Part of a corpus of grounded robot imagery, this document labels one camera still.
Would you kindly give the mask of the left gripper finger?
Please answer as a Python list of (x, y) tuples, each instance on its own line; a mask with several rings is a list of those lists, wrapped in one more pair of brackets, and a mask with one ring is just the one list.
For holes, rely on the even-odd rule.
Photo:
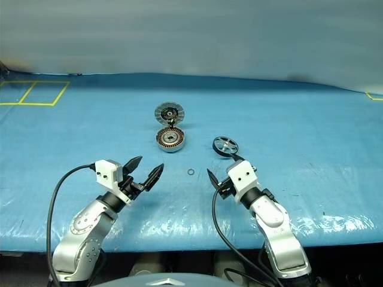
[(159, 166), (155, 167), (148, 175), (148, 178), (146, 181), (142, 184), (144, 186), (145, 191), (150, 191), (156, 182), (160, 179), (161, 174), (164, 169), (164, 164), (160, 164)]
[(142, 156), (137, 156), (137, 157), (130, 159), (123, 166), (123, 174), (124, 175), (131, 174), (139, 166), (141, 160), (142, 160)]

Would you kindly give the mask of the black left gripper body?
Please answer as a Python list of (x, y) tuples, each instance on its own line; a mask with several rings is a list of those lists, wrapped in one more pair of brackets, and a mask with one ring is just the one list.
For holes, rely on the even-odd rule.
[(118, 183), (120, 191), (128, 197), (129, 200), (135, 200), (143, 191), (148, 191), (142, 183), (133, 181), (132, 176), (126, 176)]

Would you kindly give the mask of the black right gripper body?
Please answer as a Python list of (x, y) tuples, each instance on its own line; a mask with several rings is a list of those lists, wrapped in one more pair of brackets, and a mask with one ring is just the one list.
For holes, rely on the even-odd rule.
[(236, 189), (230, 177), (227, 177), (226, 179), (218, 183), (218, 193), (223, 200), (225, 200), (229, 196), (236, 195)]

